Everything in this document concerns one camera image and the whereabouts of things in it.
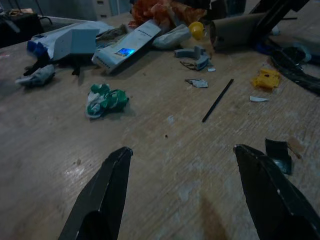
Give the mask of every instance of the wood grain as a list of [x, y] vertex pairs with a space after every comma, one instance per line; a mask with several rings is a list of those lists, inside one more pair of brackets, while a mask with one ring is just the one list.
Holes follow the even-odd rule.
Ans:
[[[298, 21], [281, 23], [280, 30], [319, 33], [319, 6], [311, 1]], [[133, 157], [119, 240], [258, 239], [233, 146], [265, 151], [265, 138], [298, 142], [303, 159], [291, 154], [289, 179], [320, 213], [319, 98], [284, 77], [271, 93], [254, 89], [259, 69], [271, 68], [267, 56], [250, 49], [216, 53], [216, 72], [196, 72], [172, 51], [150, 50], [113, 76], [93, 66], [79, 80], [71, 69], [59, 69], [52, 83], [25, 90], [14, 85], [35, 62], [25, 49], [26, 43], [0, 49], [10, 54], [0, 59], [2, 240], [57, 239], [81, 189], [122, 146], [132, 148]], [[204, 78], [209, 87], [194, 88], [186, 78]], [[202, 123], [230, 79], [234, 83]], [[125, 90], [124, 112], [87, 119], [94, 83]], [[250, 95], [270, 101], [253, 103]]]

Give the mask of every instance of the wooden table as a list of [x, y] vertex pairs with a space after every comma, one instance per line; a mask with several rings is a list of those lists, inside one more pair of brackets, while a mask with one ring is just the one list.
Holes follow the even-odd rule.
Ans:
[[[319, 43], [319, 7], [311, 1], [298, 20], [282, 21], [282, 35]], [[25, 49], [26, 43], [0, 49], [9, 55], [0, 58], [2, 240], [57, 239], [79, 192], [122, 146], [133, 157], [119, 240], [257, 239], [233, 146], [265, 151], [265, 138], [295, 142], [302, 159], [291, 153], [288, 178], [320, 213], [319, 98], [284, 77], [272, 93], [254, 89], [251, 79], [270, 67], [267, 56], [250, 49], [215, 53], [216, 72], [197, 72], [172, 51], [150, 50], [115, 76], [88, 67], [78, 79], [71, 69], [58, 69], [52, 83], [26, 90], [14, 84], [35, 62]], [[319, 76], [318, 68], [306, 70]], [[204, 78], [209, 87], [194, 88], [186, 78]], [[94, 83], [125, 90], [124, 112], [86, 118]], [[253, 103], [250, 95], [270, 101]]]

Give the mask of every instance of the green and white crumpled paper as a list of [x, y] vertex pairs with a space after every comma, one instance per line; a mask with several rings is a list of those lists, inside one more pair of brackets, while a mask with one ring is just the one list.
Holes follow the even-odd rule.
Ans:
[[99, 118], [107, 110], [122, 110], [128, 98], [122, 90], [110, 90], [108, 84], [93, 84], [88, 94], [85, 114], [90, 118]]

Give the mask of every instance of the yellow plastic piece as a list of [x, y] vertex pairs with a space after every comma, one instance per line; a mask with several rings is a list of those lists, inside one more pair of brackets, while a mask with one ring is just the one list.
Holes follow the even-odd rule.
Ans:
[[280, 73], [276, 70], [262, 68], [259, 75], [252, 80], [253, 86], [273, 89], [279, 86]]
[[194, 21], [189, 25], [189, 30], [191, 32], [192, 37], [196, 40], [201, 40], [205, 36], [205, 27], [199, 21]]

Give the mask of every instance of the table surface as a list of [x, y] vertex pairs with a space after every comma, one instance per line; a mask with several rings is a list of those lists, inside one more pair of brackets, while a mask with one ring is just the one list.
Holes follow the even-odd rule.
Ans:
[[[282, 36], [319, 43], [320, 3], [298, 20], [282, 21]], [[106, 21], [127, 23], [128, 14]], [[265, 138], [290, 141], [289, 180], [320, 213], [320, 100], [286, 78], [273, 92], [251, 80], [268, 56], [251, 49], [214, 53], [216, 72], [192, 71], [172, 51], [150, 50], [116, 75], [58, 69], [44, 87], [14, 84], [35, 59], [26, 43], [0, 49], [0, 233], [2, 240], [54, 240], [86, 183], [113, 151], [133, 149], [119, 240], [258, 239], [233, 153], [235, 144], [265, 151]], [[307, 72], [320, 70], [306, 65]], [[203, 78], [208, 88], [185, 82]], [[230, 79], [227, 93], [202, 118]], [[126, 91], [124, 112], [85, 117], [92, 84]], [[249, 96], [269, 98], [253, 103]]]

